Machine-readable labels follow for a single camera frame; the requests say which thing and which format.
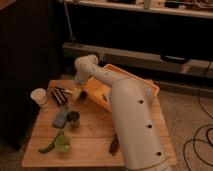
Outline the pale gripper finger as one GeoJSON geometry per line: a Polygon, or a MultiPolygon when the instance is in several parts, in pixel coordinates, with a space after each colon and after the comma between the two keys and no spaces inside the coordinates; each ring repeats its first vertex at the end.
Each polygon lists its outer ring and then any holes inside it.
{"type": "Polygon", "coordinates": [[[79,86],[76,86],[73,89],[72,99],[73,100],[78,100],[80,98],[81,93],[82,93],[82,88],[79,87],[79,86]]]}

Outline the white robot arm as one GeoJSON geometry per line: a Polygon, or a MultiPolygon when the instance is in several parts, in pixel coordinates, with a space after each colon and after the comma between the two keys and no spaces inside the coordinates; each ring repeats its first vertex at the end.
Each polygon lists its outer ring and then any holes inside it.
{"type": "Polygon", "coordinates": [[[126,171],[172,171],[151,117],[152,88],[142,81],[98,65],[95,55],[78,57],[75,81],[93,77],[110,88],[109,102],[126,171]]]}

